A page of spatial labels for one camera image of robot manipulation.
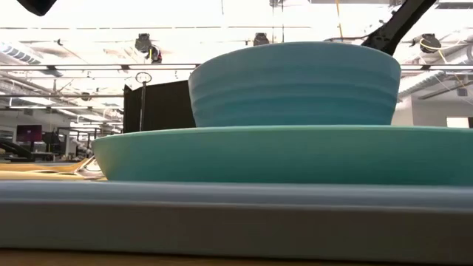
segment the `wooden table surface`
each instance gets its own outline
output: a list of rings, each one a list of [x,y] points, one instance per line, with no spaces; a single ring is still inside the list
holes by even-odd
[[[0,250],[5,266],[384,266],[349,262],[313,262],[264,259],[224,259],[193,256],[158,256],[122,253]]]

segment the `ceiling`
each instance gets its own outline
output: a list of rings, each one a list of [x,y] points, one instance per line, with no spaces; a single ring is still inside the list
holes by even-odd
[[[200,64],[233,50],[252,46],[255,33],[273,42],[323,41],[340,35],[362,36],[389,20],[390,1],[287,0],[272,8],[268,0],[58,0],[44,17],[28,13],[16,0],[1,1],[0,41],[33,54],[42,64],[149,64],[135,48],[140,33],[149,33],[163,54],[163,64]],[[411,40],[435,33],[443,46],[473,35],[473,10],[432,8],[406,34],[394,57],[402,64],[439,61]],[[24,64],[0,56],[0,64]],[[133,71],[61,71],[57,78],[41,72],[9,72],[62,93],[120,94],[123,85],[140,86]],[[191,70],[155,70],[152,83],[185,80]],[[78,105],[121,105],[120,98],[95,98]]]

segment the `teal plate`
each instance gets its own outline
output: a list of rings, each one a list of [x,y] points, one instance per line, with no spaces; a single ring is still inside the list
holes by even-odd
[[[109,180],[473,185],[473,130],[393,126],[173,129],[93,142]]]

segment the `stacked dishes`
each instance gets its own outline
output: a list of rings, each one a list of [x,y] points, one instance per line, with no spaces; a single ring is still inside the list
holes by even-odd
[[[93,148],[110,180],[473,184],[470,131],[389,126],[400,76],[394,58],[349,44],[238,50],[192,73],[196,129]]]

